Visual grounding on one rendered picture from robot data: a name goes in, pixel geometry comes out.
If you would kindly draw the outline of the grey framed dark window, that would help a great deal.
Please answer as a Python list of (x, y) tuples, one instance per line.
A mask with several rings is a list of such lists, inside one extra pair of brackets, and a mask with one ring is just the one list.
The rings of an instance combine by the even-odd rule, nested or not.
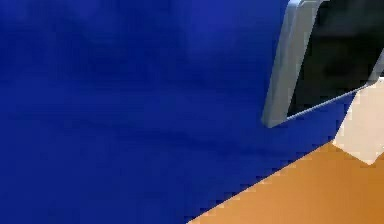
[(384, 0), (290, 0), (262, 122), (271, 128), (384, 74)]

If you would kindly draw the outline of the white block cupboard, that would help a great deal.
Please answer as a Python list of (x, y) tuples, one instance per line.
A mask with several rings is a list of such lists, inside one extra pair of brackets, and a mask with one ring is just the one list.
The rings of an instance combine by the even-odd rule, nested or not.
[(384, 77), (356, 93), (332, 144), (367, 165), (384, 153)]

